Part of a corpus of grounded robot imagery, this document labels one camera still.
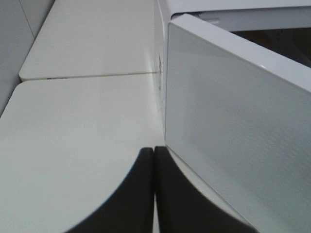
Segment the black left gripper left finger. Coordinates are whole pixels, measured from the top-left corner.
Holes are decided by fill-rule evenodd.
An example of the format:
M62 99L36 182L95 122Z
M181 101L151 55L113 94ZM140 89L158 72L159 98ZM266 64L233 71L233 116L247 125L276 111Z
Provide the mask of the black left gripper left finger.
M69 233L151 233L154 219L154 151L142 148L119 187Z

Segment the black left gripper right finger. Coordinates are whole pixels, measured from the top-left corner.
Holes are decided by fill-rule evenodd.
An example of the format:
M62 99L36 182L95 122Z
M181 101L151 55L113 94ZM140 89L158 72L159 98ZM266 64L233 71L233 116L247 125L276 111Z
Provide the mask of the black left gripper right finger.
M256 232L200 193L182 173L167 147L155 147L154 186L162 233Z

